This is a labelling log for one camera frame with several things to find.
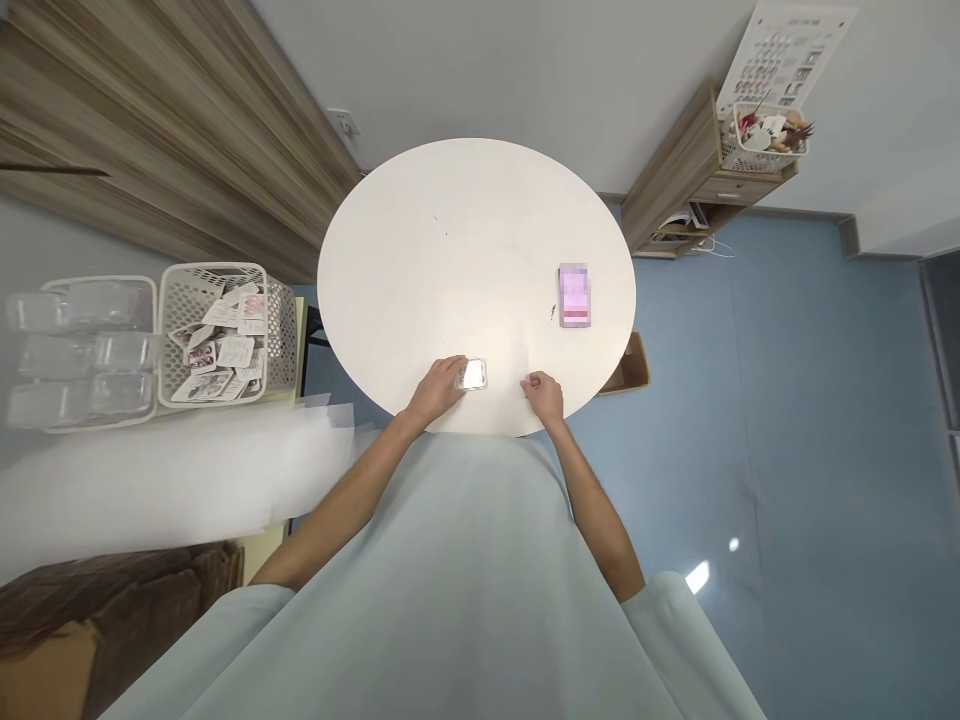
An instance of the stack of plastic containers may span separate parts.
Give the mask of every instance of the stack of plastic containers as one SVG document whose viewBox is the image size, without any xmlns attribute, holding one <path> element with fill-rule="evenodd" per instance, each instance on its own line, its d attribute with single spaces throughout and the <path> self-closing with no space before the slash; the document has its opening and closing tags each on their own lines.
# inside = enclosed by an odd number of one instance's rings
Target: stack of plastic containers
<svg viewBox="0 0 960 720">
<path fill-rule="evenodd" d="M 157 408 L 157 290 L 142 276 L 71 278 L 7 298 L 25 333 L 24 384 L 7 406 L 11 427 L 49 432 L 145 422 Z"/>
</svg>

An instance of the electrical outlet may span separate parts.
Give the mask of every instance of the electrical outlet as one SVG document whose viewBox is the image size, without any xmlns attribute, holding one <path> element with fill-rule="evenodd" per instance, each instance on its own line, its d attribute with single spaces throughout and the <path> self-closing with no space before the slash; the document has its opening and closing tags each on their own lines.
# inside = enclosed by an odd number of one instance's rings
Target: electrical outlet
<svg viewBox="0 0 960 720">
<path fill-rule="evenodd" d="M 353 116 L 350 115 L 349 110 L 334 110 L 330 108 L 327 110 L 327 114 L 330 115 L 334 130 L 341 135 L 352 138 L 360 134 L 360 128 L 358 128 L 357 124 L 353 121 Z"/>
</svg>

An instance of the white mesh basket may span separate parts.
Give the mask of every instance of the white mesh basket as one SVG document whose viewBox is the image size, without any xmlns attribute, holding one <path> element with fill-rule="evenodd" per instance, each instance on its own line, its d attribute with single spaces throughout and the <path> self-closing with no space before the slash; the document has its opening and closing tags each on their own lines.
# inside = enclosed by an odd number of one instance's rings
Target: white mesh basket
<svg viewBox="0 0 960 720">
<path fill-rule="evenodd" d="M 740 112 L 775 115 L 787 110 L 794 110 L 800 115 L 801 119 L 803 118 L 803 114 L 798 108 L 763 105 L 757 109 L 757 106 L 751 103 L 734 103 L 733 115 L 728 117 L 720 128 L 720 145 L 723 150 L 723 160 L 720 167 L 724 170 L 736 170 L 738 172 L 780 172 L 785 167 L 795 163 L 798 158 L 806 155 L 809 151 L 809 143 L 806 140 L 800 143 L 798 152 L 789 155 L 771 150 L 748 150 L 740 141 L 740 133 L 736 131 L 736 127 L 732 131 L 730 130 L 730 124 L 736 123 Z"/>
<path fill-rule="evenodd" d="M 216 399 L 204 403 L 173 402 L 173 394 L 190 377 L 183 364 L 183 350 L 168 333 L 203 320 L 221 294 L 248 282 L 263 287 L 267 296 L 267 359 L 260 391 L 236 400 Z M 162 351 L 159 360 L 160 402 L 169 408 L 194 409 L 254 402 L 263 395 L 296 385 L 297 321 L 293 291 L 252 263 L 184 263 L 171 265 L 160 281 L 159 330 Z"/>
</svg>

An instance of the smartphone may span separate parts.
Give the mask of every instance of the smartphone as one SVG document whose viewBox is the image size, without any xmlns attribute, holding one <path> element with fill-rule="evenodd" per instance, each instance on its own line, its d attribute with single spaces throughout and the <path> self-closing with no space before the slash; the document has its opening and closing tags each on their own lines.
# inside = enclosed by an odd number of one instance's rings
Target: smartphone
<svg viewBox="0 0 960 720">
<path fill-rule="evenodd" d="M 587 266 L 566 263 L 558 272 L 560 327 L 590 327 L 590 280 Z"/>
</svg>

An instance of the white plastic basket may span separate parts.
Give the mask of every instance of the white plastic basket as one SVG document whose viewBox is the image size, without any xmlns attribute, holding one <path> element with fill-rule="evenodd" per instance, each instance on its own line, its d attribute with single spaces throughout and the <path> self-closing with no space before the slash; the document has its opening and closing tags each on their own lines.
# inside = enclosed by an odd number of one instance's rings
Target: white plastic basket
<svg viewBox="0 0 960 720">
<path fill-rule="evenodd" d="M 264 346 L 267 359 L 260 391 L 236 400 L 210 400 L 204 403 L 173 402 L 173 394 L 190 377 L 183 364 L 183 350 L 167 333 L 203 320 L 210 306 L 222 293 L 253 282 L 267 296 L 267 332 Z M 293 291 L 266 274 L 253 263 L 210 262 L 171 265 L 160 280 L 159 398 L 168 408 L 196 409 L 241 405 L 263 395 L 287 390 L 296 385 L 297 321 Z"/>
<path fill-rule="evenodd" d="M 785 167 L 795 163 L 798 158 L 806 155 L 810 150 L 810 144 L 806 140 L 800 143 L 800 149 L 797 152 L 791 154 L 773 152 L 772 150 L 748 150 L 740 141 L 740 133 L 737 132 L 735 125 L 740 112 L 773 115 L 785 113 L 787 110 L 794 110 L 803 119 L 803 114 L 799 108 L 762 105 L 757 109 L 757 106 L 752 103 L 734 103 L 733 115 L 728 117 L 720 128 L 720 145 L 723 150 L 723 160 L 720 167 L 724 170 L 736 170 L 738 172 L 780 172 Z M 734 123 L 732 131 L 730 130 L 731 123 Z"/>
<path fill-rule="evenodd" d="M 51 292 L 66 292 L 67 287 L 73 285 L 74 283 L 80 282 L 99 282 L 102 280 L 115 280 L 120 282 L 127 283 L 142 283 L 144 286 L 144 292 L 141 297 L 148 297 L 150 300 L 149 307 L 147 303 L 144 302 L 140 308 L 138 308 L 137 315 L 135 318 L 138 329 L 143 332 L 156 332 L 157 328 L 157 284 L 146 277 L 145 275 L 91 275 L 89 277 L 79 277 L 79 278 L 65 278 L 63 280 L 51 280 L 48 283 L 45 283 L 40 289 L 43 291 Z M 72 427 L 62 427 L 62 428 L 41 428 L 43 432 L 49 433 L 51 435 L 59 435 L 62 433 L 73 433 L 73 432 L 91 432 L 94 430 L 109 430 L 111 428 L 118 427 L 127 427 L 128 425 L 139 425 L 140 423 L 147 422 L 157 414 L 157 393 L 153 395 L 153 403 L 151 404 L 150 409 L 140 417 L 128 418 L 125 420 L 110 420 L 109 418 L 97 418 L 95 420 L 88 420 L 87 422 L 81 423 L 80 425 L 74 425 Z"/>
</svg>

